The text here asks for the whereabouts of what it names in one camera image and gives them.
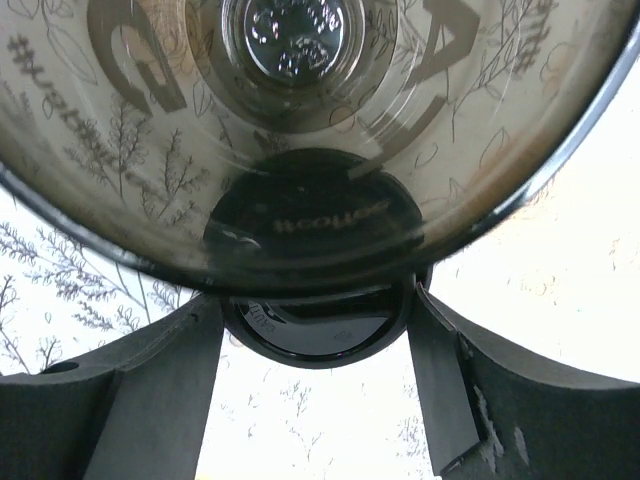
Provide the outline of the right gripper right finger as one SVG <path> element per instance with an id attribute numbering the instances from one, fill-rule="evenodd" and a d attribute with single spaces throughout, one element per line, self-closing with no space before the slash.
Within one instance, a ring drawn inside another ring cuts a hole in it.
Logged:
<path id="1" fill-rule="evenodd" d="M 534 353 L 422 284 L 407 332 L 436 476 L 638 478 L 638 384 Z"/>

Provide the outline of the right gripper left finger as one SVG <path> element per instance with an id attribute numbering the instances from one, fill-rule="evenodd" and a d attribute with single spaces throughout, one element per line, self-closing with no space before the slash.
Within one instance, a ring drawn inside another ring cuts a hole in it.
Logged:
<path id="1" fill-rule="evenodd" d="M 217 299 L 1 379 L 4 479 L 192 479 L 223 339 Z"/>

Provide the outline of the black cup lid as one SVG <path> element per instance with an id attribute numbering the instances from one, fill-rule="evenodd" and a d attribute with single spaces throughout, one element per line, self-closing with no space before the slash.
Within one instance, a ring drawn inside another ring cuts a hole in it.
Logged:
<path id="1" fill-rule="evenodd" d="M 225 327 L 276 362 L 329 369 L 366 359 L 406 328 L 422 269 L 407 264 L 422 213 L 359 156 L 301 148 L 257 162 L 213 207 L 203 232 Z"/>

